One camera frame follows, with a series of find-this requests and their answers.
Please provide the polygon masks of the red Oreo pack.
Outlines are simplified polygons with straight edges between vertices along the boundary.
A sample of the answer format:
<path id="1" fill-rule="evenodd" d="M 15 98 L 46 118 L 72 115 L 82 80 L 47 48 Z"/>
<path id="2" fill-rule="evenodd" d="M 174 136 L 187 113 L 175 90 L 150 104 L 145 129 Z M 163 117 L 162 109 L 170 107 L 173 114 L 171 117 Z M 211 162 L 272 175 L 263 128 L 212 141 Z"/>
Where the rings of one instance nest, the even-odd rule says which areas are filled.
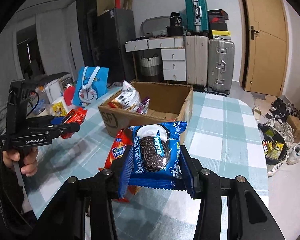
<path id="1" fill-rule="evenodd" d="M 69 139 L 75 132 L 78 132 L 81 124 L 85 120 L 87 115 L 87 110 L 79 107 L 78 109 L 72 109 L 66 116 L 72 117 L 75 122 L 68 124 L 61 124 L 61 138 Z"/>

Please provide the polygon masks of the blue Oreo pack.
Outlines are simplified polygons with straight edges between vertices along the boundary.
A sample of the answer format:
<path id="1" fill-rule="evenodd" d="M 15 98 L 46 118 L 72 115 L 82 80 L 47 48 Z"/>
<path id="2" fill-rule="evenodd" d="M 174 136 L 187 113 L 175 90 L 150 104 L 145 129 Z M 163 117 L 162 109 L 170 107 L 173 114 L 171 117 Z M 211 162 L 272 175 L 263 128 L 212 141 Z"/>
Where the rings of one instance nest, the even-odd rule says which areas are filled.
<path id="1" fill-rule="evenodd" d="M 175 121 L 130 126 L 134 167 L 129 186 L 163 190 L 184 190 L 179 158 L 180 135 L 187 122 Z"/>

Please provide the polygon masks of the red chips snack bag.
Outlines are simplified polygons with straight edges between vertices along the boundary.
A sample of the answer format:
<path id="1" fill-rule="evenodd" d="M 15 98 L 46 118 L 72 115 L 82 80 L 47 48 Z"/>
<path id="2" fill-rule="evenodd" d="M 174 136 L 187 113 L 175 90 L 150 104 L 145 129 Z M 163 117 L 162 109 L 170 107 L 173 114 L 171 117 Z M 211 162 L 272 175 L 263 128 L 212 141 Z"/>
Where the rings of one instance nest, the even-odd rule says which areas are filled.
<path id="1" fill-rule="evenodd" d="M 115 140 L 110 148 L 109 154 L 106 158 L 104 167 L 99 167 L 98 168 L 99 171 L 102 171 L 106 168 L 110 168 L 112 162 L 115 159 L 119 159 L 123 156 L 126 147 L 133 144 L 132 136 L 133 136 L 133 132 L 132 129 L 130 128 L 123 128 L 117 133 Z M 140 190 L 141 190 L 140 186 L 128 186 L 125 196 L 121 199 L 116 199 L 115 201 L 120 203 L 129 203 L 131 199 L 138 192 L 140 192 Z"/>

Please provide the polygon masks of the purple snack bag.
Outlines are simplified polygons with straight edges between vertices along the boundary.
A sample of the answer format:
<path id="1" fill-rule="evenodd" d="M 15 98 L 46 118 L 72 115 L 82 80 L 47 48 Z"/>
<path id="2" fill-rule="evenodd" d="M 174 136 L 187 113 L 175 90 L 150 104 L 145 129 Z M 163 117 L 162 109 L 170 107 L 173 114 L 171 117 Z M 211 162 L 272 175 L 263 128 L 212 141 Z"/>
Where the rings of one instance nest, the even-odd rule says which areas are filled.
<path id="1" fill-rule="evenodd" d="M 147 114 L 148 109 L 149 109 L 149 102 L 150 102 L 150 98 L 147 96 L 145 97 L 139 104 L 138 109 L 137 109 L 137 113 L 139 114 Z"/>

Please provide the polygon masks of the yellow snack box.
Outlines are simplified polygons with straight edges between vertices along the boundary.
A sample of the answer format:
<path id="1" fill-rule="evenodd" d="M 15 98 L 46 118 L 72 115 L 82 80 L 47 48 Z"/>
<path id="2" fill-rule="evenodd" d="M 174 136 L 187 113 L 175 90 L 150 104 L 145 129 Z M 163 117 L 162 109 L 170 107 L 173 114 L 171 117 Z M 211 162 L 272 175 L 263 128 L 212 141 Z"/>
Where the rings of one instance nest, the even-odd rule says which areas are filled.
<path id="1" fill-rule="evenodd" d="M 64 98 L 61 96 L 51 103 L 51 109 L 54 116 L 66 116 L 69 113 Z"/>

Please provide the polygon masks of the blue Doraemon tote bag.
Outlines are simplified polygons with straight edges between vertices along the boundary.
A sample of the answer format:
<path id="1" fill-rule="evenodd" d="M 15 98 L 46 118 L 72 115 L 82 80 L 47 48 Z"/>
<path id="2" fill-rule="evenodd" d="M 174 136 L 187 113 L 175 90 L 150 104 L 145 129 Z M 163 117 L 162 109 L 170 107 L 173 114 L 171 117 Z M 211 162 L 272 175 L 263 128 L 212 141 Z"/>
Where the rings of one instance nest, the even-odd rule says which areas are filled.
<path id="1" fill-rule="evenodd" d="M 106 67 L 82 67 L 78 74 L 72 104 L 86 107 L 108 92 Z"/>

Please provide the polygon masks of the white snack bag in box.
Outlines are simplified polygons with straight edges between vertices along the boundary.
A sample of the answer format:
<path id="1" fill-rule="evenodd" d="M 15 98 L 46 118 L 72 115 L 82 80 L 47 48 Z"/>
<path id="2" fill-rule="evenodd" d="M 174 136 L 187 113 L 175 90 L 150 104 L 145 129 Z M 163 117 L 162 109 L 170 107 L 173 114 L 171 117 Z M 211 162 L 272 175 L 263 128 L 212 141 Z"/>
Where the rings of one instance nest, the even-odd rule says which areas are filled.
<path id="1" fill-rule="evenodd" d="M 137 112 L 141 103 L 139 92 L 127 81 L 123 82 L 121 93 L 108 102 L 111 108 L 123 109 L 129 112 Z"/>

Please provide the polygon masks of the SF cardboard box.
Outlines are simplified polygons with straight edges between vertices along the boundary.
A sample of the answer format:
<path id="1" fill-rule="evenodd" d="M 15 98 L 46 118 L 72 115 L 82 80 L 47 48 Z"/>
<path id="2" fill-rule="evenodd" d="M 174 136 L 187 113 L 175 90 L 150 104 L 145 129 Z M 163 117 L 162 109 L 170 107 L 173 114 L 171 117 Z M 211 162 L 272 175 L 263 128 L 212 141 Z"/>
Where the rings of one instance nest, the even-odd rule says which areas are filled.
<path id="1" fill-rule="evenodd" d="M 121 93 L 120 91 L 116 92 L 98 106 L 110 136 L 115 137 L 119 130 L 128 126 L 190 121 L 193 106 L 192 86 L 136 81 L 132 82 L 132 86 L 139 92 L 142 99 L 150 98 L 147 114 L 142 115 L 124 109 L 111 108 L 108 103 Z"/>

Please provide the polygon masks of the black refrigerator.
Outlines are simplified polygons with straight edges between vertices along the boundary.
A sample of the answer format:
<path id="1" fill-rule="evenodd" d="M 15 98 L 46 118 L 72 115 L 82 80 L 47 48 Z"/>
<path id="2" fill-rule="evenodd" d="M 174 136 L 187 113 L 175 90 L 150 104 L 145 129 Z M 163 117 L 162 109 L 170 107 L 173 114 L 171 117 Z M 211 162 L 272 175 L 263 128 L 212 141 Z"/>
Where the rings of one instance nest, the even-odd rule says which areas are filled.
<path id="1" fill-rule="evenodd" d="M 108 68 L 108 83 L 134 80 L 133 57 L 125 49 L 136 38 L 133 11 L 114 8 L 100 16 L 78 11 L 77 19 L 84 65 Z"/>

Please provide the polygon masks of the woven laundry basket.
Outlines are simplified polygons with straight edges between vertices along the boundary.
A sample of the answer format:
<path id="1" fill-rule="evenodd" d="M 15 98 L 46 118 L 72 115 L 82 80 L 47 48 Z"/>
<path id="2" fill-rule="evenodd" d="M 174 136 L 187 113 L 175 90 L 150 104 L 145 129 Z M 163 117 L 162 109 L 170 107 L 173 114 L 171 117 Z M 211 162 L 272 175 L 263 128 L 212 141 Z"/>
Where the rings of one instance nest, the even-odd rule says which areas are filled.
<path id="1" fill-rule="evenodd" d="M 141 58 L 140 67 L 143 76 L 157 76 L 160 74 L 160 57 Z"/>

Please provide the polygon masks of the small cardboard box on floor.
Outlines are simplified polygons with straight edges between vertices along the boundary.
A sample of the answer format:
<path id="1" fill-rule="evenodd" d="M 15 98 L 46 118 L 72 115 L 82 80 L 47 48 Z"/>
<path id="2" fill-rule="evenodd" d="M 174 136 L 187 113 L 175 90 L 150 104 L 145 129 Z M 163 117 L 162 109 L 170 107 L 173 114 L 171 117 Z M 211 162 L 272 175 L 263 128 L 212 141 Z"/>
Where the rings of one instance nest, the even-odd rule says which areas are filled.
<path id="1" fill-rule="evenodd" d="M 294 136 L 294 142 L 300 142 L 300 119 L 296 116 L 289 115 L 287 118 L 288 124 L 292 128 L 292 133 Z"/>

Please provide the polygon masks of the white drawer desk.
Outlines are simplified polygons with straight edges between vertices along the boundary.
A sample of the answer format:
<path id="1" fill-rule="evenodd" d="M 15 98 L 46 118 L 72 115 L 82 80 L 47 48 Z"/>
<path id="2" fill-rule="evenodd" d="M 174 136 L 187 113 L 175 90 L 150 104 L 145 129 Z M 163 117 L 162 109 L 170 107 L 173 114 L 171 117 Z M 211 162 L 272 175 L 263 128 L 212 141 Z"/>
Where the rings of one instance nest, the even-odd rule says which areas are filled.
<path id="1" fill-rule="evenodd" d="M 163 77 L 166 81 L 186 81 L 185 38 L 160 37 L 125 43 L 126 52 L 160 50 Z"/>

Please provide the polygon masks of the silver suitcase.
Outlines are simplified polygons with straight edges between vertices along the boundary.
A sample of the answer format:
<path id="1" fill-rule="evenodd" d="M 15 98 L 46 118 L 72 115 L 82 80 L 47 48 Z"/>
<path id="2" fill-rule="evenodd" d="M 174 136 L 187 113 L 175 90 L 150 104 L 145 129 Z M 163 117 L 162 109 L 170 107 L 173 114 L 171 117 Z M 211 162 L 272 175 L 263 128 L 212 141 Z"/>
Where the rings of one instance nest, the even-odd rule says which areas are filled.
<path id="1" fill-rule="evenodd" d="M 208 47 L 207 86 L 214 92 L 230 94 L 234 73 L 235 44 L 232 41 L 210 39 Z"/>

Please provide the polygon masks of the beige suitcase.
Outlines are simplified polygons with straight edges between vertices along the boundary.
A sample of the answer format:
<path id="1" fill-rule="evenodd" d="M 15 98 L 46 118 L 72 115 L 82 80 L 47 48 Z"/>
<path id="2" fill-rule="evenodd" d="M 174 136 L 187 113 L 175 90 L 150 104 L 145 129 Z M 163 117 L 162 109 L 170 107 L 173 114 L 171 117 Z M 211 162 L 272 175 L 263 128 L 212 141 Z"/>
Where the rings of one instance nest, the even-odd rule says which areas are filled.
<path id="1" fill-rule="evenodd" d="M 191 85 L 207 85 L 209 39 L 205 36 L 185 37 L 186 81 Z"/>

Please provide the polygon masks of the teal suitcase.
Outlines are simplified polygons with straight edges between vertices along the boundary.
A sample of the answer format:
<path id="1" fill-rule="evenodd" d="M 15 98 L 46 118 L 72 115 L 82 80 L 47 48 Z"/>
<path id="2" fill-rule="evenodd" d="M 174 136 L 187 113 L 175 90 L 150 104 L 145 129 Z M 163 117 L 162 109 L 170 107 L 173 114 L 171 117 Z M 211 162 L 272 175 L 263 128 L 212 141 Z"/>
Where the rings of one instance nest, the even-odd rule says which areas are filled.
<path id="1" fill-rule="evenodd" d="M 187 27 L 194 33 L 209 32 L 209 15 L 206 0 L 185 0 Z"/>

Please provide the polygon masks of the wooden door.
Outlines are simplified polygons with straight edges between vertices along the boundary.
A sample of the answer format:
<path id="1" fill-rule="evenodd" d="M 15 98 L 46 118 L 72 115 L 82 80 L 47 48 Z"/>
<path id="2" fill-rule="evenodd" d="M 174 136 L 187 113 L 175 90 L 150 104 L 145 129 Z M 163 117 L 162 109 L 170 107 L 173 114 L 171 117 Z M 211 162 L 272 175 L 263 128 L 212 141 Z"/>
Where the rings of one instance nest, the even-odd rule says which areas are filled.
<path id="1" fill-rule="evenodd" d="M 243 0 L 247 46 L 244 89 L 280 96 L 286 77 L 288 30 L 282 0 Z"/>

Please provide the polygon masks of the stacked shoe boxes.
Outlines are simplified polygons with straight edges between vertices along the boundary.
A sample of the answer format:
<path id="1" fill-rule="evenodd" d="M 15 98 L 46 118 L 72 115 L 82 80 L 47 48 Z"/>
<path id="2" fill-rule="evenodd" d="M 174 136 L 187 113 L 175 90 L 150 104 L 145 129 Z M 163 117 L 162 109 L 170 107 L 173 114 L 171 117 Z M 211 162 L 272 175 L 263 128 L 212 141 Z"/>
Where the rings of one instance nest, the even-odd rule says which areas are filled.
<path id="1" fill-rule="evenodd" d="M 231 40 L 231 32 L 228 31 L 227 20 L 229 15 L 223 9 L 208 11 L 209 16 L 209 38 L 220 40 Z"/>

